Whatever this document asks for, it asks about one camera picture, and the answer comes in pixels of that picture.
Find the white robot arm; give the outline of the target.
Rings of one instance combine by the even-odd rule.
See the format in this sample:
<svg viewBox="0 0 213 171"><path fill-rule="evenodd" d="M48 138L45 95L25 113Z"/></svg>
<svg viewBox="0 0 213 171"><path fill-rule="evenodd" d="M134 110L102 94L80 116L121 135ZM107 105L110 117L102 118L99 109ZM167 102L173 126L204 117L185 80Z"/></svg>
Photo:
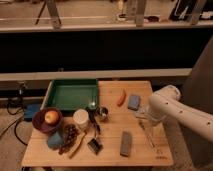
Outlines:
<svg viewBox="0 0 213 171"><path fill-rule="evenodd" d="M167 85L148 98L145 114L153 125L171 116L185 127L213 143L213 115L180 103L181 93L173 85Z"/></svg>

